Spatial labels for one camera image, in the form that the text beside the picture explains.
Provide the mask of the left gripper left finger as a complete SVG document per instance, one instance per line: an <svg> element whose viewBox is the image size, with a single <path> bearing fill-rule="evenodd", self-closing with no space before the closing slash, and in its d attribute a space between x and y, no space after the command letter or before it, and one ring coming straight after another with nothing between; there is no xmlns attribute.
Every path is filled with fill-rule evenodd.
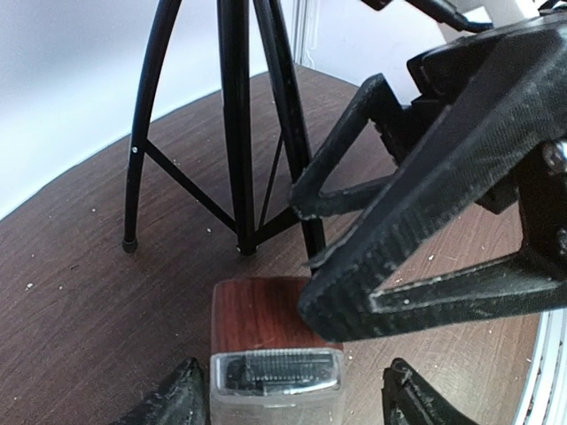
<svg viewBox="0 0 567 425"><path fill-rule="evenodd" d="M202 368L195 358L188 358L113 424L206 424L205 389Z"/></svg>

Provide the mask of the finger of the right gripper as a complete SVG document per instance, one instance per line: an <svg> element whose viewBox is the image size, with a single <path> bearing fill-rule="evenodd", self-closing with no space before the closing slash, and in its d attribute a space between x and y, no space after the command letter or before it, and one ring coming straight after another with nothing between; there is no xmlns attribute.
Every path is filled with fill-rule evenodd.
<svg viewBox="0 0 567 425"><path fill-rule="evenodd" d="M345 189L323 192L322 186L361 131L373 122L386 150L401 159L401 105L381 74L356 91L307 168L294 183L290 204L301 220L342 215L366 208L391 181L390 176Z"/></svg>
<svg viewBox="0 0 567 425"><path fill-rule="evenodd" d="M401 105L401 136L412 105ZM551 160L566 138L545 143L551 174L566 173ZM386 150L373 122L361 131L322 186L323 192L392 177L400 162ZM523 242L505 257L451 274L387 289L384 282L459 212L375 212L373 202L334 244L313 257L314 274L298 309L305 323L332 342L395 336L466 321L538 313L566 305L566 209L526 211L518 199Z"/></svg>

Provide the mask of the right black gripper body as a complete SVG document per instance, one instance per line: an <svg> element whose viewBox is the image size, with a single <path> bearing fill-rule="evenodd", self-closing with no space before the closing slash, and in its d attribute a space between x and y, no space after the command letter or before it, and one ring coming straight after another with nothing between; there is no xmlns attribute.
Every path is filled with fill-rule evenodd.
<svg viewBox="0 0 567 425"><path fill-rule="evenodd" d="M427 51L408 63L420 90L399 169L373 202L378 213L566 209L566 180L543 146L566 134L566 20L530 19Z"/></svg>

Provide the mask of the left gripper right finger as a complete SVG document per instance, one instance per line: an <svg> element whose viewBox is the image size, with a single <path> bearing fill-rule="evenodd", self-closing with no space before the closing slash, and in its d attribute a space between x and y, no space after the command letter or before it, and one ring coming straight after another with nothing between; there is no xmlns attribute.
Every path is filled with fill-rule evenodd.
<svg viewBox="0 0 567 425"><path fill-rule="evenodd" d="M472 423L402 358L394 359L384 370L383 380L384 424Z"/></svg>

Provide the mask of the clear plastic metronome cover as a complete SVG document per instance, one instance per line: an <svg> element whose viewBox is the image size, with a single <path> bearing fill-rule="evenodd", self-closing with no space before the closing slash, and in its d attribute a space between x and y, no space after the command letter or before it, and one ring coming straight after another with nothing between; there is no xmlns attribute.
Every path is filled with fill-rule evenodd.
<svg viewBox="0 0 567 425"><path fill-rule="evenodd" d="M344 353L336 348L265 349L214 354L212 424L340 424Z"/></svg>

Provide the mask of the brown wooden metronome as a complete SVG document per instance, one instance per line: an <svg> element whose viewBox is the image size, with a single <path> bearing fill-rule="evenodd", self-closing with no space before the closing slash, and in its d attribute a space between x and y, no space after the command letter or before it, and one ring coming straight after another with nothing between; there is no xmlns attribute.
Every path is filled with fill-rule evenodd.
<svg viewBox="0 0 567 425"><path fill-rule="evenodd" d="M300 318L305 277L219 282L212 303L213 424L340 424L344 349Z"/></svg>

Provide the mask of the black music stand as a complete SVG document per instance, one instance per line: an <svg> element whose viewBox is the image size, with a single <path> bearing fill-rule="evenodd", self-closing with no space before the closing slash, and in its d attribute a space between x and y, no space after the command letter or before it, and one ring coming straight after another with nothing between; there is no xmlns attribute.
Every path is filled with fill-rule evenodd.
<svg viewBox="0 0 567 425"><path fill-rule="evenodd" d="M159 2L146 45L129 143L123 250L132 253L138 245L136 225L143 166L145 158L151 158L236 234L240 254L254 254L260 244L300 223L307 254L314 256L325 246L320 220L300 221L290 207L271 220L266 220L264 215L257 215L254 210L249 74L250 10L255 11L258 22L280 124L274 160L278 161L281 155L286 156L294 182L311 160L294 60L280 2L220 1L217 4L223 125L234 213L228 215L149 141L151 113L161 69L180 7L178 1Z"/></svg>

